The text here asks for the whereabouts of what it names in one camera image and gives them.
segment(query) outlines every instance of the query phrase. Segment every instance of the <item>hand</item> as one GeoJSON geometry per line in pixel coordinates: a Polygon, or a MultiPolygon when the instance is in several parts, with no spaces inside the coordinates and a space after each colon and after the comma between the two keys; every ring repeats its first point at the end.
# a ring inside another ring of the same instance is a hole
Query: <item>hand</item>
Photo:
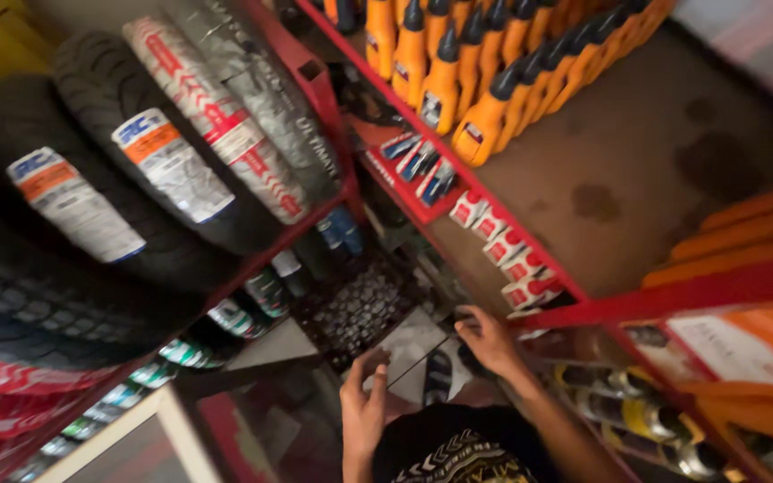
{"type": "Polygon", "coordinates": [[[350,366],[348,379],[339,390],[342,401],[342,433],[345,463],[370,459],[381,441],[387,398],[387,364],[390,353],[380,347],[362,354],[350,366]],[[371,394],[362,383],[374,374],[371,394]]]}
{"type": "Polygon", "coordinates": [[[510,382],[527,373],[506,327],[475,305],[462,305],[458,309],[473,318],[456,322],[455,331],[483,366],[510,382]]]}

